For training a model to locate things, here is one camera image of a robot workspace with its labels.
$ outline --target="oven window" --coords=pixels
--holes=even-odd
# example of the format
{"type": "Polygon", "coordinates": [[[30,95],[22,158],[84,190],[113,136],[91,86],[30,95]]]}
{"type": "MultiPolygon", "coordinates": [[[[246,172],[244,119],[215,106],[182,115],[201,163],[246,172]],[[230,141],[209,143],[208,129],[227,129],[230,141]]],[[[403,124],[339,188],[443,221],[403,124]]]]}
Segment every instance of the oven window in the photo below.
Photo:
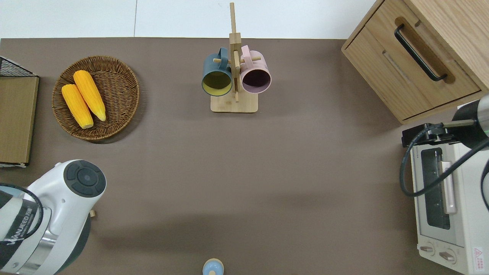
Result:
{"type": "MultiPolygon", "coordinates": [[[[421,151],[424,186],[435,181],[442,173],[442,149],[432,148],[421,151]]],[[[442,185],[439,184],[425,193],[428,224],[441,229],[450,229],[450,216],[443,210],[442,185]]]]}

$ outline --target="black cable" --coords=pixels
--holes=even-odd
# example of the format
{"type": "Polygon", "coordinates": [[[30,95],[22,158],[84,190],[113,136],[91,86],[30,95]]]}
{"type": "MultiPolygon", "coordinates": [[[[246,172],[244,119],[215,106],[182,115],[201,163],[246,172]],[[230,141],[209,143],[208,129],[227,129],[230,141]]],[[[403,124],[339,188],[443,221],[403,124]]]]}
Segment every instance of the black cable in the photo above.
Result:
{"type": "Polygon", "coordinates": [[[486,200],[486,196],[484,195],[484,189],[482,188],[482,186],[484,185],[484,179],[486,178],[486,176],[488,175],[488,173],[489,173],[489,160],[486,162],[486,166],[482,170],[482,177],[481,177],[481,194],[482,194],[482,200],[484,201],[484,204],[486,205],[486,208],[489,210],[489,205],[488,205],[488,202],[486,200]]]}
{"type": "Polygon", "coordinates": [[[14,188],[14,189],[17,189],[17,190],[20,190],[24,193],[26,193],[27,195],[31,196],[35,203],[37,203],[37,206],[38,206],[38,209],[39,209],[39,218],[37,219],[37,223],[36,225],[34,226],[34,228],[28,232],[26,235],[24,235],[24,237],[22,238],[19,238],[17,239],[16,241],[22,241],[22,240],[25,240],[27,239],[28,237],[32,236],[32,234],[34,234],[37,229],[39,229],[39,227],[41,226],[41,223],[43,221],[43,217],[44,217],[44,209],[43,209],[43,204],[41,203],[41,201],[39,200],[39,198],[34,195],[34,193],[32,193],[31,191],[23,188],[23,187],[20,187],[20,186],[16,186],[16,185],[13,185],[13,184],[7,184],[7,183],[0,183],[0,186],[5,186],[5,187],[10,187],[10,188],[14,188]]]}
{"type": "Polygon", "coordinates": [[[406,183],[405,183],[405,180],[404,180],[404,174],[405,174],[405,170],[406,170],[406,164],[407,164],[407,160],[409,159],[409,152],[413,148],[414,144],[416,142],[418,142],[418,140],[424,134],[426,134],[428,131],[431,131],[431,130],[433,130],[435,128],[442,128],[442,127],[443,127],[443,123],[433,124],[433,125],[428,126],[427,128],[423,129],[421,132],[419,132],[414,137],[414,139],[411,141],[411,143],[409,144],[409,146],[407,147],[406,153],[404,154],[404,157],[402,158],[402,162],[401,162],[400,169],[399,169],[400,188],[401,188],[401,190],[403,191],[403,193],[406,196],[408,196],[408,197],[418,197],[418,196],[421,196],[421,195],[425,194],[426,192],[430,191],[435,186],[437,186],[438,184],[440,184],[444,179],[446,179],[451,173],[453,173],[453,171],[455,171],[455,169],[457,169],[460,165],[462,165],[462,163],[466,162],[473,155],[475,155],[475,153],[477,153],[480,150],[482,150],[483,148],[489,146],[489,138],[486,138],[486,139],[482,140],[474,148],[472,148],[465,155],[463,155],[460,159],[458,159],[455,163],[453,163],[444,173],[442,173],[432,183],[430,183],[428,185],[425,185],[425,187],[423,189],[421,189],[421,190],[419,190],[417,192],[410,192],[409,190],[407,190],[406,183]]]}

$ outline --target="warning label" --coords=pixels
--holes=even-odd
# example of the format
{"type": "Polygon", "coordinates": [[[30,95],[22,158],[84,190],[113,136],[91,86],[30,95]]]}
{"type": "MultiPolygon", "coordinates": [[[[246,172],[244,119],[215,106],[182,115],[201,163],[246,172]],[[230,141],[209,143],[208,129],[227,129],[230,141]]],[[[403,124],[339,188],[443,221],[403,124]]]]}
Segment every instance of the warning label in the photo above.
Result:
{"type": "Polygon", "coordinates": [[[484,271],[484,254],[483,254],[483,248],[482,247],[474,247],[473,249],[473,254],[474,254],[474,269],[476,271],[484,271]]]}

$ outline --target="pink mug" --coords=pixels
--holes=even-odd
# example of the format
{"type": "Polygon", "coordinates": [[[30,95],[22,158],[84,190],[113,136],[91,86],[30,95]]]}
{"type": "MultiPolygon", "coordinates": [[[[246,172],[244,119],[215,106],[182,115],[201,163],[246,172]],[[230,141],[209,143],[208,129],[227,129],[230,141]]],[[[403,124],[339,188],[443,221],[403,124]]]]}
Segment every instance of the pink mug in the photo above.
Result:
{"type": "Polygon", "coordinates": [[[243,89],[250,93],[265,92],[271,84],[271,76],[268,71],[265,58],[260,52],[249,50],[248,45],[241,47],[244,63],[241,64],[241,84],[243,89]],[[260,60],[252,61],[253,57],[260,57],[260,60]]]}

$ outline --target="wire basket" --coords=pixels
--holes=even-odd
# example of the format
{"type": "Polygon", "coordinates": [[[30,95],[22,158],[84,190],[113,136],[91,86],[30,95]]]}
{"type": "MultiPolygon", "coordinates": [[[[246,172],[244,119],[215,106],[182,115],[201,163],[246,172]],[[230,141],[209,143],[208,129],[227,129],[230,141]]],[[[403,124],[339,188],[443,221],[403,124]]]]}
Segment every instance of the wire basket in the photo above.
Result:
{"type": "Polygon", "coordinates": [[[124,127],[134,117],[139,104],[139,83],[135,74],[116,58],[110,56],[90,56],[69,66],[58,78],[53,89],[52,108],[60,126],[70,135],[88,141],[109,138],[124,127]],[[106,120],[100,121],[93,115],[93,126],[82,129],[66,105],[61,88],[75,84],[73,74],[86,70],[95,82],[105,105],[106,120]]]}
{"type": "Polygon", "coordinates": [[[0,56],[0,76],[36,76],[31,71],[22,68],[19,64],[0,56]]]}

